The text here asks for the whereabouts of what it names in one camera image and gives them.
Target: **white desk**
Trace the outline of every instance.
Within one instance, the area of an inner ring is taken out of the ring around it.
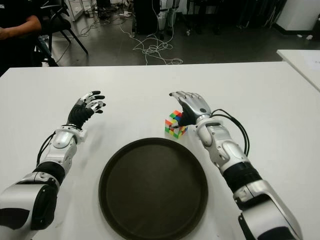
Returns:
[[[277,50],[276,53],[320,92],[320,50]]]
[[[252,164],[296,216],[304,239],[318,239],[320,94],[286,62],[10,69],[0,78],[0,192],[34,169],[42,142],[92,90],[107,96],[104,114],[84,125],[88,138],[61,186],[55,220],[34,240],[121,239],[100,212],[101,172],[132,141],[170,138],[164,119],[181,109],[169,97],[176,90],[199,93],[212,110],[239,119]],[[237,128],[225,124],[243,146]],[[184,239],[243,240],[232,193],[194,134],[190,128],[179,142],[203,166],[209,196],[202,220]]]

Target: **concrete floor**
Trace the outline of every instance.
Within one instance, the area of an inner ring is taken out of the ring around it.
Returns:
[[[95,18],[81,16],[73,23],[72,29],[78,35],[80,31],[91,25]],[[111,17],[111,23],[99,21],[97,28],[92,28],[87,36],[79,39],[88,50],[86,55],[75,40],[58,62],[59,66],[127,66],[145,65],[145,55],[139,50],[133,51],[138,43],[129,38],[120,29],[130,32],[132,19]],[[276,54],[278,49],[306,49],[320,50],[320,42],[309,41],[296,35],[283,35],[274,28],[239,29],[235,26],[222,27],[220,35],[214,35],[208,23],[202,34],[194,31],[186,36],[187,28],[181,21],[177,21],[174,38],[170,42],[173,49],[161,52],[166,59],[180,58],[184,64],[235,63],[235,62],[268,62],[281,61]],[[52,55],[57,61],[68,46],[68,42],[61,35],[55,34],[52,43]],[[145,36],[136,36],[143,40]],[[155,44],[155,40],[145,42],[146,46]],[[160,59],[147,57],[148,65],[163,65]]]

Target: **desk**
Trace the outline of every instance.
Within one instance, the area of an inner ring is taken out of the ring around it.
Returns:
[[[320,50],[277,50],[276,53],[320,92]]]
[[[181,110],[169,97],[176,90],[199,93],[212,110],[223,108],[242,123],[252,164],[296,216],[304,239],[318,238],[320,94],[286,62],[11,68],[0,78],[0,192],[35,168],[42,142],[92,90],[106,95],[107,106],[83,126],[88,138],[60,188],[54,222],[34,240],[122,239],[101,214],[100,175],[122,146],[172,139],[164,119]],[[243,148],[239,130],[224,122]],[[197,157],[209,189],[205,213],[184,239],[244,240],[232,192],[193,128],[176,141]]]

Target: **chair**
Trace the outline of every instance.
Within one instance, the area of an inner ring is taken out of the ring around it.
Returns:
[[[71,40],[64,33],[64,30],[67,30],[72,35],[72,37],[77,41],[77,43],[81,46],[83,51],[86,54],[88,54],[88,51],[85,48],[85,46],[83,46],[83,44],[77,38],[75,33],[71,30],[70,22],[62,16],[62,14],[66,14],[67,16],[69,16],[67,12],[67,6],[63,1],[59,2],[58,0],[48,0],[46,3],[44,3],[40,7],[40,12],[42,16],[41,35],[49,36],[50,52],[52,51],[52,34],[53,33],[60,32],[65,37],[65,39],[67,39],[67,41],[71,43]]]

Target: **round tray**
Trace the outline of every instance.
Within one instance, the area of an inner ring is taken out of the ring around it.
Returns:
[[[207,179],[196,157],[164,138],[145,138],[121,148],[99,183],[105,219],[130,240],[186,236],[200,221],[207,199]]]

